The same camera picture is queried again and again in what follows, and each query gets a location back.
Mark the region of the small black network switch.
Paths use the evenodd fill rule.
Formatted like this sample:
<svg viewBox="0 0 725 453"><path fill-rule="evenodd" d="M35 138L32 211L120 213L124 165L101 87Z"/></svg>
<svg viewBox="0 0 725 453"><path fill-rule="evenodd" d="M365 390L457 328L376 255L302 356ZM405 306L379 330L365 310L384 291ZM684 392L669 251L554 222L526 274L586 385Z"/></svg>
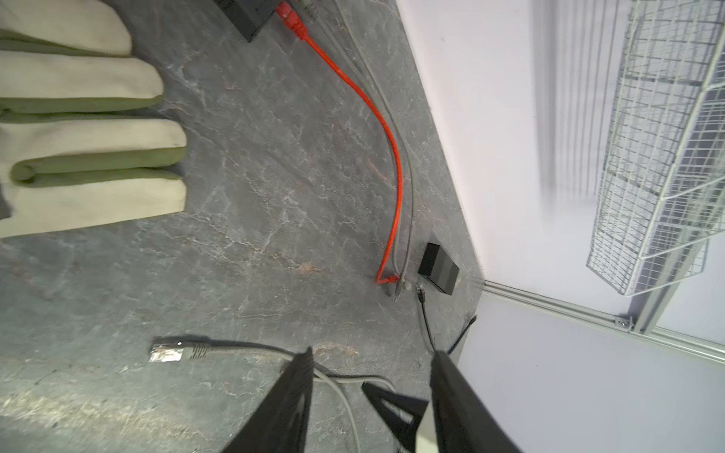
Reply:
<svg viewBox="0 0 725 453"><path fill-rule="evenodd" d="M460 268L438 243L427 243L418 275L441 293L452 296Z"/></svg>

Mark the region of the large black network switch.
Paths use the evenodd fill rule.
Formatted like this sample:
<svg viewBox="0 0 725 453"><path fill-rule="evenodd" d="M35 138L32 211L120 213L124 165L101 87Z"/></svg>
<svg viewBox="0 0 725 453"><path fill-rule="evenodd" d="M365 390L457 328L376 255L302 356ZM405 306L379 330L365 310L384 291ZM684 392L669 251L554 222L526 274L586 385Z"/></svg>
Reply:
<svg viewBox="0 0 725 453"><path fill-rule="evenodd" d="M214 0L228 20L251 43L266 25L279 0Z"/></svg>

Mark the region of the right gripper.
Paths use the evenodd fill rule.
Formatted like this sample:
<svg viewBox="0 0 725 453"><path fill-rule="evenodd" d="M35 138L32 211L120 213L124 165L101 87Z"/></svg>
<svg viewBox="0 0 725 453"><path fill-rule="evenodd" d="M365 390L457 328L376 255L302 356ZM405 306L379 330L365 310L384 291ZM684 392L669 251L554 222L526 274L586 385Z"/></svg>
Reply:
<svg viewBox="0 0 725 453"><path fill-rule="evenodd" d="M362 384L362 391L401 448L407 452L415 452L417 431L428 402L398 394L370 382Z"/></svg>

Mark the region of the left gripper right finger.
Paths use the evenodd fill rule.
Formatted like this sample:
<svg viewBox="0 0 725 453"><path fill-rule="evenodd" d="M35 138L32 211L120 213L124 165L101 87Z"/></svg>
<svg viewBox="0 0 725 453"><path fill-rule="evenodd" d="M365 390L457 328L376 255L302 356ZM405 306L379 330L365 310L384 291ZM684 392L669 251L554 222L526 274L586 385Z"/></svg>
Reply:
<svg viewBox="0 0 725 453"><path fill-rule="evenodd" d="M430 388L415 434L417 452L519 452L443 351L434 353Z"/></svg>

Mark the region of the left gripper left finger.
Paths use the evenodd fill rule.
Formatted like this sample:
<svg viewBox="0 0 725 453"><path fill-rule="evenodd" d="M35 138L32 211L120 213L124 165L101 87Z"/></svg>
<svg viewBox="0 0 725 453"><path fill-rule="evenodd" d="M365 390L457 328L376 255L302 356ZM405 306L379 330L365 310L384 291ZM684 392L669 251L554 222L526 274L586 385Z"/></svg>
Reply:
<svg viewBox="0 0 725 453"><path fill-rule="evenodd" d="M296 354L222 452L303 452L313 396L313 352Z"/></svg>

